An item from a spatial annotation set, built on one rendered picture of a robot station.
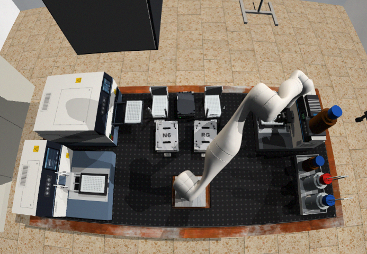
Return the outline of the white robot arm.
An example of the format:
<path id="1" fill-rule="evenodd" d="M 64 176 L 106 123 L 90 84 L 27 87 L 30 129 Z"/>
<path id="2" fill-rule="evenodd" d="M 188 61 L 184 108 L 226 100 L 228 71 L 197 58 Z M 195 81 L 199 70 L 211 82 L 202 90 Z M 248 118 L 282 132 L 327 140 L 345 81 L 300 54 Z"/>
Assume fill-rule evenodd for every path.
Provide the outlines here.
<path id="1" fill-rule="evenodd" d="M 278 93 L 263 83 L 255 85 L 240 104 L 229 122 L 208 145 L 201 180 L 186 170 L 173 183 L 180 199 L 196 199 L 222 168 L 238 153 L 243 126 L 250 110 L 263 122 L 273 120 L 284 108 L 290 108 L 302 95 L 310 92 L 313 82 L 300 70 L 284 81 Z"/>

